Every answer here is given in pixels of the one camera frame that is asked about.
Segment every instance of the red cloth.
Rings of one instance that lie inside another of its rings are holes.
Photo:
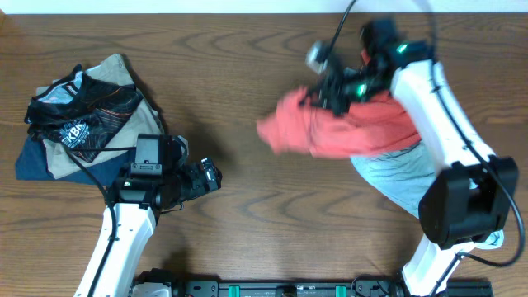
[[[301,87],[279,101],[276,113],[257,122],[260,138],[274,153],[311,153],[317,158],[373,156],[405,149],[420,140],[414,124],[389,91],[367,103],[352,103],[348,114],[335,117],[309,103]]]

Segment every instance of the wooden table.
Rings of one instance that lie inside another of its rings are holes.
[[[337,47],[359,65],[360,25],[349,17]],[[38,86],[114,53],[125,54],[137,85],[163,110],[191,156],[212,157],[221,191],[162,217],[138,272],[223,280],[351,280],[392,276],[412,256],[419,223],[363,181],[348,160],[275,156],[255,122],[283,94],[316,75],[304,66],[312,43],[332,37],[339,15],[8,16],[0,29],[0,295],[71,296],[92,255],[104,208],[94,186],[17,181],[23,118]],[[399,14],[409,39],[427,36],[425,15]],[[438,17],[439,56],[478,132],[515,158],[516,200],[528,219],[528,17]],[[512,216],[505,246],[516,248]],[[528,291],[526,254],[496,269],[465,260],[455,275],[488,278],[498,296]]]

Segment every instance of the black base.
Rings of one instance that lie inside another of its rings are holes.
[[[167,271],[153,269],[140,282],[167,284]],[[172,281],[172,297],[409,297],[401,282],[387,278],[357,277],[352,282],[228,282]],[[489,281],[448,281],[441,297],[493,297]]]

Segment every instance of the white wall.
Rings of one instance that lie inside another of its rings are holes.
[[[354,12],[528,12],[528,0],[358,0]],[[343,12],[349,0],[0,0],[17,13],[314,13]]]

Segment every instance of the green clip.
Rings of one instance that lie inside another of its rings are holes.
[[[347,288],[344,285],[336,285],[336,297],[347,297]]]
[[[230,285],[229,297],[240,297],[240,287],[237,285]]]

